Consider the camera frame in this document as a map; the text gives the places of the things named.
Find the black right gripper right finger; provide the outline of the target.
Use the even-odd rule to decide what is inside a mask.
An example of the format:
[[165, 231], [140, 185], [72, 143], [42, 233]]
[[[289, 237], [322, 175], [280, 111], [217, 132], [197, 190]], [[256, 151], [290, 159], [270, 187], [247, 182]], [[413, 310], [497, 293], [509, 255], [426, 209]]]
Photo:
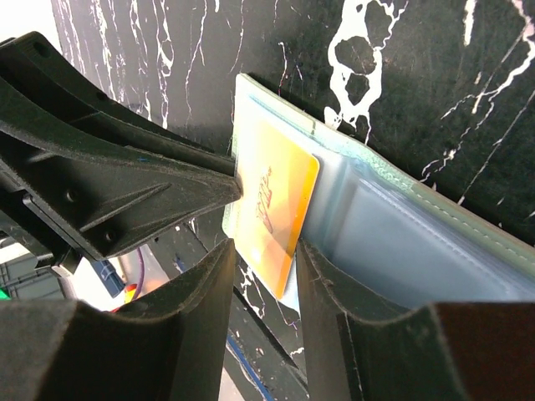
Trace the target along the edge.
[[531, 400], [530, 302], [390, 302], [300, 241], [296, 253], [313, 400]]

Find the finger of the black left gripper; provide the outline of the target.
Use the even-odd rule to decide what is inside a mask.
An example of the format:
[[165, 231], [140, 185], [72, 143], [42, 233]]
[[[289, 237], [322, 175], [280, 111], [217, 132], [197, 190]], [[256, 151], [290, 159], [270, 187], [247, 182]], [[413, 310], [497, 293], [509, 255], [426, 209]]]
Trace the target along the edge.
[[114, 144], [1, 82], [1, 170], [71, 247], [102, 260], [237, 200], [226, 174]]
[[94, 137], [234, 174], [233, 160], [163, 129], [111, 99], [41, 33], [1, 42], [1, 77], [40, 108]]

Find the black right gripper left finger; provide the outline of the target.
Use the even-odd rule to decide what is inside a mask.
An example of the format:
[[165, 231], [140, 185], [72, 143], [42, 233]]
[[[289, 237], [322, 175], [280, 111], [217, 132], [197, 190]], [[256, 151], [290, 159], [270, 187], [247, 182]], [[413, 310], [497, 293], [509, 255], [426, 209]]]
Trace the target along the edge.
[[221, 241], [115, 312], [75, 300], [2, 302], [2, 399], [217, 399], [235, 263], [233, 241]]

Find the green card holder wallet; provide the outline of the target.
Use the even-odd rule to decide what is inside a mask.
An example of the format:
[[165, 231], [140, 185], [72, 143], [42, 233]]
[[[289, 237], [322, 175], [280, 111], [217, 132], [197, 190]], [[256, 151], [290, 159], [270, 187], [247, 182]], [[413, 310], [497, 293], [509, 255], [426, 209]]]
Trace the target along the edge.
[[534, 250], [252, 77], [235, 88], [241, 198], [222, 228], [281, 303], [299, 308], [296, 245], [402, 307], [530, 302]]

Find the gold VIP credit card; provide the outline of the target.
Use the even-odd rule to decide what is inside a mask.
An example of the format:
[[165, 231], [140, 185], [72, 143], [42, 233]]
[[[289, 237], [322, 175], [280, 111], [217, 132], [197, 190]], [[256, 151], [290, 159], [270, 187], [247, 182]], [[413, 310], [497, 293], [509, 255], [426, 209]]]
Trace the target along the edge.
[[239, 136], [237, 177], [242, 198], [232, 213], [238, 253], [280, 299], [320, 170], [318, 159], [266, 119]]

